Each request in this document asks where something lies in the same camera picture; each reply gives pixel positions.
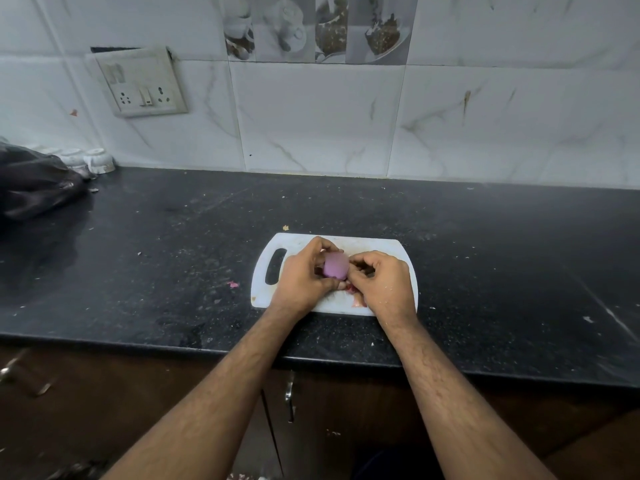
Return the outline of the person's right hand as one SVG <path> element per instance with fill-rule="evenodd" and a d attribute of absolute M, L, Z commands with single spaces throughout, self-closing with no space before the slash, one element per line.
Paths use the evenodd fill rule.
<path fill-rule="evenodd" d="M 408 329 L 417 324 L 407 263 L 374 250 L 350 256 L 349 269 L 372 269 L 372 286 L 365 301 L 385 331 Z"/>

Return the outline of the person's left hand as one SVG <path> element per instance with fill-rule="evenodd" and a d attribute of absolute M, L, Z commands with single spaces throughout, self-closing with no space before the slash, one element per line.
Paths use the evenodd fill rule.
<path fill-rule="evenodd" d="M 327 295 L 321 293 L 323 275 L 316 274 L 316 268 L 324 264 L 325 251 L 343 252 L 329 240 L 316 236 L 300 252 L 284 261 L 269 312 L 299 320 Z"/>

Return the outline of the purple peeled onion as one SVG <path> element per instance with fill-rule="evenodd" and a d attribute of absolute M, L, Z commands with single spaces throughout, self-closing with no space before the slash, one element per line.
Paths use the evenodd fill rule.
<path fill-rule="evenodd" d="M 341 251 L 325 251 L 323 255 L 323 276 L 345 281 L 348 277 L 349 256 Z"/>

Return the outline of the person's left forearm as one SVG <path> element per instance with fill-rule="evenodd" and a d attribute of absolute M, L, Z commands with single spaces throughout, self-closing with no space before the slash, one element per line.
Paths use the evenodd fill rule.
<path fill-rule="evenodd" d="M 312 308 L 272 303 L 226 357 L 101 480 L 225 480 L 278 351 Z"/>

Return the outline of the person's right forearm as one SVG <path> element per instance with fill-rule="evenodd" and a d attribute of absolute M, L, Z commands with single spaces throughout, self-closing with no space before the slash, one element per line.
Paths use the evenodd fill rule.
<path fill-rule="evenodd" d="M 415 314 L 378 320 L 403 364 L 446 480 L 557 480 Z"/>

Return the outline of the white plastic cutting board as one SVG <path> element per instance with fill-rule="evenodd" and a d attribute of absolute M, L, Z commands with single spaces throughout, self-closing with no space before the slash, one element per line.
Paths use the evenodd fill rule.
<path fill-rule="evenodd" d="M 255 308 L 267 308 L 276 291 L 279 276 L 274 284 L 267 282 L 267 274 L 271 259 L 277 250 L 285 250 L 283 259 L 300 252 L 313 239 L 311 234 L 276 233 L 260 253 L 253 270 L 250 301 Z M 364 251 L 378 250 L 394 256 L 407 263 L 410 269 L 414 306 L 419 306 L 418 282 L 411 259 L 403 245 L 395 239 L 375 239 L 366 237 L 352 237 L 339 235 L 325 235 L 325 239 L 332 241 L 346 255 L 353 255 Z M 323 298 L 313 312 L 333 315 L 373 316 L 366 306 L 356 306 L 355 297 L 346 290 L 332 292 Z"/>

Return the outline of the brown cabinet door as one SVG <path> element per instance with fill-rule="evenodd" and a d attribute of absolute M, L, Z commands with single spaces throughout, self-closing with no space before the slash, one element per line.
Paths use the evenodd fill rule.
<path fill-rule="evenodd" d="M 52 379 L 41 397 L 0 385 L 0 480 L 41 480 L 87 468 L 98 477 L 218 362 L 25 347 Z M 22 347 L 0 345 L 0 362 Z"/>
<path fill-rule="evenodd" d="M 379 378 L 272 371 L 264 399 L 288 479 L 347 480 L 377 453 L 400 466 L 389 478 L 435 478 L 437 466 L 402 372 Z M 559 480 L 640 480 L 640 390 L 496 377 L 472 383 Z"/>

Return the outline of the small white ceramic cup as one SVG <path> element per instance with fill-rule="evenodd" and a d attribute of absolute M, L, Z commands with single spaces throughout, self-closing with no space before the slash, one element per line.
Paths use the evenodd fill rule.
<path fill-rule="evenodd" d="M 103 175 L 116 170 L 113 156 L 104 148 L 94 148 L 85 151 L 83 160 L 89 172 L 94 175 Z"/>
<path fill-rule="evenodd" d="M 57 156 L 57 158 L 59 158 L 66 167 L 78 173 L 84 180 L 91 180 L 94 178 L 94 175 L 85 160 L 86 155 L 83 150 L 77 148 L 61 150 L 56 152 L 55 156 Z"/>

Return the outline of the black plastic bag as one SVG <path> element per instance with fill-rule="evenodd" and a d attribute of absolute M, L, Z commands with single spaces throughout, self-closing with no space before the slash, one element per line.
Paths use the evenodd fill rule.
<path fill-rule="evenodd" d="M 89 177 L 56 155 L 0 141 L 0 217 L 23 221 L 89 193 Z"/>

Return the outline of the white wall socket plate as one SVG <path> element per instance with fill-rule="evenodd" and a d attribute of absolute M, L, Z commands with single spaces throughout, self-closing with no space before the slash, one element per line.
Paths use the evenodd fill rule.
<path fill-rule="evenodd" d="M 165 46 L 91 53 L 84 62 L 117 118 L 189 111 L 172 53 Z"/>

